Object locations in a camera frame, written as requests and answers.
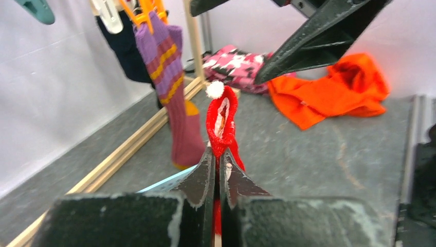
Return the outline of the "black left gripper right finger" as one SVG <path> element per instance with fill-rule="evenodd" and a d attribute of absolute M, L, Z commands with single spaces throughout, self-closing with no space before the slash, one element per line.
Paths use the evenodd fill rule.
<path fill-rule="evenodd" d="M 352 197 L 272 196 L 220 157 L 223 246 L 388 246 L 375 210 Z"/>

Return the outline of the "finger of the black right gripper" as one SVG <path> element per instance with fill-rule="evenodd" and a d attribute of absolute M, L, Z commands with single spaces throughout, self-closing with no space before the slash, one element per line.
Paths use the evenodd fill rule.
<path fill-rule="evenodd" d="M 196 17 L 228 1 L 229 0 L 191 0 L 189 4 L 190 14 L 192 17 Z"/>
<path fill-rule="evenodd" d="M 287 73 L 333 65 L 390 1 L 329 0 L 276 3 L 280 7 L 294 7 L 307 20 L 258 70 L 255 84 L 262 84 Z"/>

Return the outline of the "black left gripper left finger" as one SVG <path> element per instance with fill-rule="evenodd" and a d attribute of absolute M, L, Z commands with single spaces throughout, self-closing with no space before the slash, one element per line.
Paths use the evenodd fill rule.
<path fill-rule="evenodd" d="M 215 158 L 168 191 L 73 193 L 55 201 L 33 246 L 213 246 Z"/>

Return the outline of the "red white patterned sock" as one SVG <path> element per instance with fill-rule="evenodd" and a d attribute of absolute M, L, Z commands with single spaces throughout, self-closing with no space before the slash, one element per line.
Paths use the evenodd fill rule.
<path fill-rule="evenodd" d="M 217 175 L 220 174 L 220 158 L 227 149 L 233 155 L 236 165 L 245 171 L 235 133 L 234 116 L 238 108 L 238 97 L 231 87 L 221 81 L 211 82 L 206 93 L 212 99 L 206 115 L 206 131 L 209 136 L 208 146 L 216 159 Z"/>

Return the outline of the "teal clothespin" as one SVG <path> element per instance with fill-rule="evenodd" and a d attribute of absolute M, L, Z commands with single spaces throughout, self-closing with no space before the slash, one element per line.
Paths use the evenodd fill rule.
<path fill-rule="evenodd" d="M 46 0 L 14 0 L 40 23 L 52 25 L 55 15 Z"/>

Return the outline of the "wooden hanger stand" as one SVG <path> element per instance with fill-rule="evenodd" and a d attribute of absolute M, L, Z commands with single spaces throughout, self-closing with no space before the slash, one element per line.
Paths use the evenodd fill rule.
<path fill-rule="evenodd" d="M 197 71 L 197 77 L 185 77 L 188 84 L 185 87 L 184 94 L 187 100 L 192 99 L 201 90 L 205 90 L 210 84 L 205 79 L 202 71 L 202 58 L 200 49 L 200 37 L 197 20 L 190 14 L 190 2 L 183 1 L 185 17 L 188 25 L 188 32 L 191 41 L 192 55 L 194 65 Z M 147 141 L 149 141 L 163 126 L 168 122 L 167 112 L 165 109 L 159 110 L 136 132 L 127 138 L 117 149 L 101 161 L 93 170 L 90 171 L 67 193 L 90 193 L 97 191 L 105 182 L 108 181 Z"/>

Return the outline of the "light blue laundry basket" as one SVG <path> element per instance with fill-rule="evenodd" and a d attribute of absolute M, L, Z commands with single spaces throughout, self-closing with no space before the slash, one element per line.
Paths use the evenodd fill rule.
<path fill-rule="evenodd" d="M 137 191 L 137 193 L 144 193 L 147 191 L 169 191 L 173 189 L 178 183 L 180 183 L 183 179 L 185 179 L 195 168 L 197 165 L 192 166 L 188 169 L 180 171 L 174 175 L 171 175 L 157 183 L 154 183 L 142 190 Z"/>

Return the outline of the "orange clothespin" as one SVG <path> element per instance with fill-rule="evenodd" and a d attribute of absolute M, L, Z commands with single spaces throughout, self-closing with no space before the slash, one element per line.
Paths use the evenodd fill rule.
<path fill-rule="evenodd" d="M 131 21 L 140 28 L 147 25 L 149 32 L 154 33 L 153 24 L 151 22 L 150 13 L 154 13 L 164 24 L 168 24 L 168 14 L 161 0 L 138 0 L 138 1 L 123 1 L 119 0 Z"/>

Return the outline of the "orange cloth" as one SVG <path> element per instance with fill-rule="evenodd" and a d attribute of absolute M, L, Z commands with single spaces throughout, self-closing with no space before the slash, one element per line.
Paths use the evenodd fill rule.
<path fill-rule="evenodd" d="M 330 117 L 374 117 L 386 112 L 382 101 L 390 88 L 369 55 L 344 56 L 327 70 L 326 76 L 315 80 L 283 75 L 267 83 L 275 107 L 300 130 Z"/>

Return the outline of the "purple striped hanging sock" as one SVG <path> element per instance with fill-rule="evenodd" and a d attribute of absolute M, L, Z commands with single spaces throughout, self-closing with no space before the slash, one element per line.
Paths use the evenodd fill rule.
<path fill-rule="evenodd" d="M 179 169 L 196 165 L 204 151 L 199 110 L 185 99 L 185 72 L 181 62 L 181 27 L 165 24 L 149 12 L 147 24 L 135 31 L 138 50 L 155 85 L 160 103 L 166 108 L 172 133 L 171 160 Z"/>

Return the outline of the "pink camouflage cloth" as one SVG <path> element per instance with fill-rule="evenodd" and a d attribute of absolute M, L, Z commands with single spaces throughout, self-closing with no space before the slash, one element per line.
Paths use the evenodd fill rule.
<path fill-rule="evenodd" d="M 272 52 L 257 54 L 227 45 L 204 58 L 203 71 L 209 81 L 218 80 L 246 93 L 267 95 L 267 83 L 256 85 L 254 80 L 272 55 Z"/>

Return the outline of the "black hanging sock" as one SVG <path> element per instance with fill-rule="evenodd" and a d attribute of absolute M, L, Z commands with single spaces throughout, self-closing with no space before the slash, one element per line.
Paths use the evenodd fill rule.
<path fill-rule="evenodd" d="M 137 49 L 132 22 L 124 11 L 120 11 L 119 16 L 123 30 L 117 34 L 109 33 L 99 16 L 95 19 L 126 77 L 132 81 L 151 84 L 152 80 Z"/>

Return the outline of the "white clothespin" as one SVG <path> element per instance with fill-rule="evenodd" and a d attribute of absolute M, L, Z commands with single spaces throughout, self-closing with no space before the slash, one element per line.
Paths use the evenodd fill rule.
<path fill-rule="evenodd" d="M 101 21 L 109 33 L 117 34 L 123 30 L 123 23 L 114 1 L 91 0 L 91 4 L 98 12 Z"/>

